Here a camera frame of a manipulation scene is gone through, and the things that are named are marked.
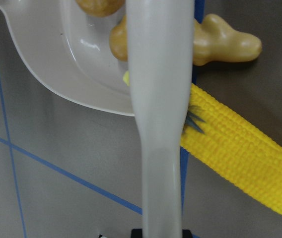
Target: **tan plastic food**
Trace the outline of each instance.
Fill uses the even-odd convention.
[[[91,16],[109,16],[121,8],[125,0],[76,0],[80,8]]]
[[[126,17],[115,26],[109,38],[112,54],[119,60],[128,60]],[[245,62],[256,59],[262,45],[258,37],[234,30],[215,14],[207,15],[202,24],[195,20],[193,64],[210,61]]]

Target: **yellow corn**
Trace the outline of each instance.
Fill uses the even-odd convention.
[[[222,177],[282,215],[282,148],[192,84],[190,106],[204,134],[185,126],[181,146]]]

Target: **black object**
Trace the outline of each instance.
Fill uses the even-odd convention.
[[[142,238],[142,229],[133,229],[130,238]],[[183,230],[183,238],[193,238],[190,230]]]

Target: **white bowl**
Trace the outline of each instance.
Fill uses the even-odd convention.
[[[31,73],[54,93],[75,103],[133,116],[127,63],[113,57],[109,34],[125,13],[97,18],[74,0],[0,0],[9,31]]]

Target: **white spoon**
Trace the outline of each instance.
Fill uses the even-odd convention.
[[[126,3],[143,238],[181,238],[180,137],[190,96],[194,0]]]

